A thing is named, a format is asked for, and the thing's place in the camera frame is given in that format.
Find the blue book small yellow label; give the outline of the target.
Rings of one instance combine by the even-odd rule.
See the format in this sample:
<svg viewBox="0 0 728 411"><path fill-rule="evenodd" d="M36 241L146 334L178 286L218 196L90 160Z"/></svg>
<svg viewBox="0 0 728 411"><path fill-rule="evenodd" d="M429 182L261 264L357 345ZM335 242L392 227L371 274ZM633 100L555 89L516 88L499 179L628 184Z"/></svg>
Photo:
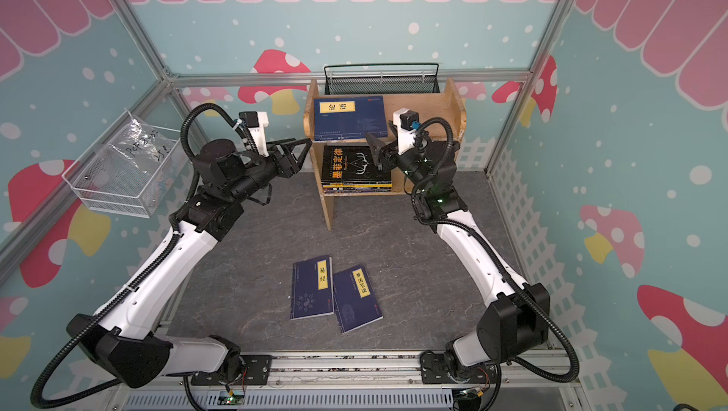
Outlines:
<svg viewBox="0 0 728 411"><path fill-rule="evenodd" d="M313 102L314 140L364 139L367 133L388 136L383 96L319 97Z"/></svg>

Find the black book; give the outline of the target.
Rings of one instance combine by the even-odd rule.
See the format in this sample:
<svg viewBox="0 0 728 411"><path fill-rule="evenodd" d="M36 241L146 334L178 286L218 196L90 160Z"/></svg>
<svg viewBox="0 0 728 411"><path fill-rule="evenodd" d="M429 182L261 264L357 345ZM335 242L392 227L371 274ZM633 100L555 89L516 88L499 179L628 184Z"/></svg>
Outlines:
<svg viewBox="0 0 728 411"><path fill-rule="evenodd" d="M322 186L391 187L392 175L377 167L368 146L327 145L323 150Z"/></svg>

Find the yellow cover book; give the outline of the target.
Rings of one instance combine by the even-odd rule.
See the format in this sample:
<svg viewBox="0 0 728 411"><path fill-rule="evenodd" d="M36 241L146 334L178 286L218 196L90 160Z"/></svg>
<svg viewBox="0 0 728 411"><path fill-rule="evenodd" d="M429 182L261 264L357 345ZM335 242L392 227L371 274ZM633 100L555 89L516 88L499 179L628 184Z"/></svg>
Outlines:
<svg viewBox="0 0 728 411"><path fill-rule="evenodd" d="M392 184L323 185L322 190L325 194L387 193L392 191Z"/></svg>

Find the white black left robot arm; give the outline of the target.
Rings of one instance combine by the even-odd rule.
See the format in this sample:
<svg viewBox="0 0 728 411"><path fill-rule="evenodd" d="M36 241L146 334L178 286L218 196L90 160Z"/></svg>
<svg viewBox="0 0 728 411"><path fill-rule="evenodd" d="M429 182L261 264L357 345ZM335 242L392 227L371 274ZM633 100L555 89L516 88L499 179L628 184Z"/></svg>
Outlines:
<svg viewBox="0 0 728 411"><path fill-rule="evenodd" d="M206 111L219 113L248 147L239 151L233 141L220 138L193 152L191 125ZM253 200L258 191L270 189L275 178L290 178L303 168L311 140L269 142L263 117L259 111L243 111L232 118L215 103L201 104L187 115L179 143L193 165L193 181L184 204L170 214L168 234L140 270L94 314L77 314L69 322L69 341L43 369L30 392L34 407L65 407L119 384L139 388L158 377L179 377L188 402L198 410L201 406L191 393L193 375L210 376L224 386L243 380L246 361L235 343L217 335L157 335L155 328L174 292L243 215L244 202ZM111 374L112 380L66 397L45 397L52 374L74 348Z"/></svg>

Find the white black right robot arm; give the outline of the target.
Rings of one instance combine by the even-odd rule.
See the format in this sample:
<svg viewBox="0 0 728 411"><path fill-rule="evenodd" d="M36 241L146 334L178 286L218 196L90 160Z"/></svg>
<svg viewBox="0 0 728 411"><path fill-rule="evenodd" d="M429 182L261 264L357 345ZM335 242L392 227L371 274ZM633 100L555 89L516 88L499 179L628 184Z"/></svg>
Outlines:
<svg viewBox="0 0 728 411"><path fill-rule="evenodd" d="M529 283L504 261L455 188L455 153L460 145L449 122L442 117L422 121L415 111L403 109L394 114L390 128L395 135L391 143L367 136L375 164L381 170L398 169L411 181L415 221L430 227L455 253L485 304L476 329L447 346L447 373L462 381L476 367L515 363L554 383L576 380L580 373L576 350L550 316L548 291L540 283ZM551 335L569 360L564 373L547 371L522 357Z"/></svg>

